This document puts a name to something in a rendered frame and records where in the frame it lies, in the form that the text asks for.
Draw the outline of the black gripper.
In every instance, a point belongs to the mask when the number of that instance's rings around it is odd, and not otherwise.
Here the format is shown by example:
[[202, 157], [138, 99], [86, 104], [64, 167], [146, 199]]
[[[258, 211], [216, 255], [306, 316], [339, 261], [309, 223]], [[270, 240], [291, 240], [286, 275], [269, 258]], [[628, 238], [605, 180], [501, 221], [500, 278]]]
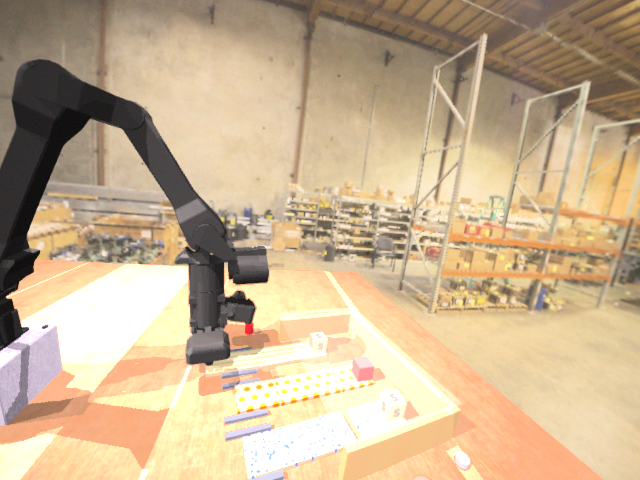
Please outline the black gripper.
[[220, 326], [220, 303], [225, 301], [224, 286], [211, 292], [195, 292], [189, 288], [189, 328], [185, 357], [187, 365], [212, 365], [230, 357], [229, 334]]

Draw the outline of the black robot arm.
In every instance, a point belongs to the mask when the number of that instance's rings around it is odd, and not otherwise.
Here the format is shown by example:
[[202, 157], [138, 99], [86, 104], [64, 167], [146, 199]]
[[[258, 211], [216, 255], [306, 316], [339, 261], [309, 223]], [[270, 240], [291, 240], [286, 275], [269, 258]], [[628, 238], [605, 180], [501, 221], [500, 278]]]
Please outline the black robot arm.
[[234, 247], [222, 220], [194, 191], [139, 103], [82, 82], [47, 59], [21, 64], [11, 102], [16, 128], [0, 165], [0, 352], [29, 331], [7, 295], [34, 272], [41, 250], [30, 248], [27, 233], [63, 145], [89, 119], [123, 129], [170, 200], [187, 244], [195, 250], [185, 247], [174, 261], [188, 264], [192, 291], [222, 288], [224, 263], [236, 286], [268, 282], [266, 248]]

